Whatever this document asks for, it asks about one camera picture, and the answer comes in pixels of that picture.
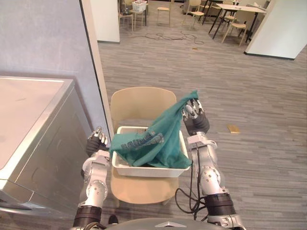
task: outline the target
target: wall baseboard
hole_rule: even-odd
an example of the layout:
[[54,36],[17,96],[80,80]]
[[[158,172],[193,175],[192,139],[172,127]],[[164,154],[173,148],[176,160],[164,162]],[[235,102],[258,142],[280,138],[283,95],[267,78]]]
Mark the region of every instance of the wall baseboard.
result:
[[101,43],[111,43],[111,44],[120,44],[120,42],[109,42],[109,41],[99,41],[99,40],[97,40],[97,42],[101,42]]
[[289,57],[278,57],[278,56],[270,56],[270,55],[263,55],[263,54],[249,54],[245,51],[244,51],[244,54],[249,55],[249,56],[258,56],[258,57],[265,57],[265,58],[278,58],[278,59],[291,60],[291,61],[294,60],[294,58],[289,58]]

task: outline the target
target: white wall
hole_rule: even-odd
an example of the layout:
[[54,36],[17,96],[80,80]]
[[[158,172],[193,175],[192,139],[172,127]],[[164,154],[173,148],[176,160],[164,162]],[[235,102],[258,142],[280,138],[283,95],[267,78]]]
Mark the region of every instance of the white wall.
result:
[[98,41],[119,42],[117,0],[91,0]]
[[254,4],[254,2],[263,7],[266,0],[241,0],[240,5],[246,6],[247,4]]
[[107,134],[97,68],[79,1],[0,0],[0,75],[74,79],[91,128],[102,126]]
[[307,44],[307,1],[272,0],[247,54],[295,58]]

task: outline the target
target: white basket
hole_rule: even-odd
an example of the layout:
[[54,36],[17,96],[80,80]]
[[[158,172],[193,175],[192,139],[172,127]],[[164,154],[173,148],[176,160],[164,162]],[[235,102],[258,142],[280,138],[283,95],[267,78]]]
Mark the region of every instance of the white basket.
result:
[[132,8],[136,12],[143,12],[144,10],[146,10],[146,4],[147,4],[146,1],[137,0],[132,2]]
[[[121,126],[118,128],[117,133],[129,133],[129,132],[144,132],[147,127],[137,126]],[[180,147],[183,154],[188,157],[186,145],[181,131],[179,131]],[[112,165],[117,169],[119,175],[124,176],[142,176],[142,177],[179,177],[185,169],[168,169],[168,168],[156,168],[156,167],[130,167],[126,161],[124,161],[115,151],[113,152]]]

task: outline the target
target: appliance lid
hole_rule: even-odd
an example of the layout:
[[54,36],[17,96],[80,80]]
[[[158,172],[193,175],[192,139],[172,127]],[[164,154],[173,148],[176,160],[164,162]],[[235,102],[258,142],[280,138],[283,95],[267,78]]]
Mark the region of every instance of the appliance lid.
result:
[[[0,171],[14,155],[64,81],[0,76]],[[20,158],[21,156],[18,156],[14,161],[19,161]]]

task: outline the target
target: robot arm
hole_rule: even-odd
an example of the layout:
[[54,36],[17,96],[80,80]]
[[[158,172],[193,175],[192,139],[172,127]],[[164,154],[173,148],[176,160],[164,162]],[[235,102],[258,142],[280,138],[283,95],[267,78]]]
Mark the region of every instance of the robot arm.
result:
[[72,230],[99,227],[102,204],[107,196],[106,175],[109,168],[109,152],[106,150],[107,138],[98,127],[88,138],[86,152],[90,156],[83,166],[84,185],[80,192],[80,204]]
[[229,191],[225,187],[224,175],[217,166],[214,141],[206,133],[209,122],[198,99],[191,100],[183,110],[183,120],[190,134],[192,158],[196,175],[200,176],[202,194],[208,209],[208,223],[224,228],[246,230],[236,213]]
[[[197,229],[206,230],[222,228],[246,230],[225,187],[224,176],[218,169],[215,154],[217,145],[206,137],[210,126],[199,100],[191,100],[182,111],[182,115],[190,135],[188,143],[192,146],[194,168],[200,178],[202,194],[205,196],[208,223],[211,224],[186,219],[151,218],[128,221],[111,229],[134,230],[137,229],[136,226],[146,227],[145,229],[156,229],[161,226],[184,226],[186,229],[196,229],[198,226]],[[103,151],[106,150],[106,143],[106,137],[101,133],[100,127],[88,139],[87,153],[90,158],[83,164],[84,185],[72,230],[106,229],[99,223],[101,207],[107,195],[106,174],[109,167],[109,153]]]

